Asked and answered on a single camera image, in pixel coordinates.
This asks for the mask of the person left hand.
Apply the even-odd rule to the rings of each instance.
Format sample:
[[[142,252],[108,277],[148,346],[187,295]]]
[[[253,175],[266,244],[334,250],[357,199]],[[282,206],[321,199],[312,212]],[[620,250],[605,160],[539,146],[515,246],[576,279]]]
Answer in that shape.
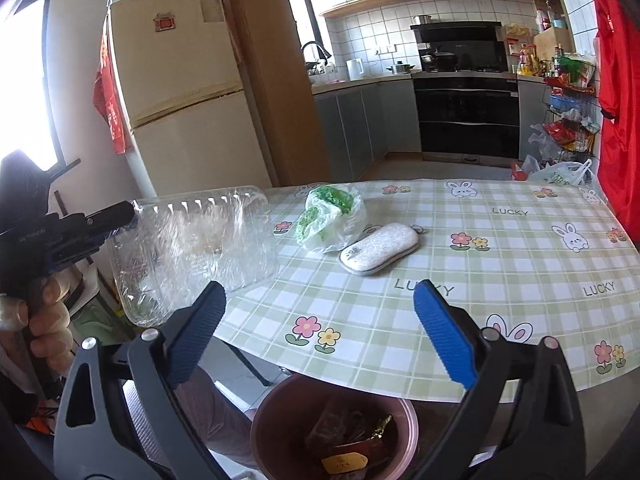
[[[1,296],[1,345],[8,357],[24,367],[14,336],[27,328],[32,335],[29,349],[32,355],[56,374],[66,374],[73,363],[73,335],[70,332],[70,315],[63,299],[70,292],[70,272],[51,274],[45,281],[32,283],[32,290],[40,292],[38,307],[6,295]]]

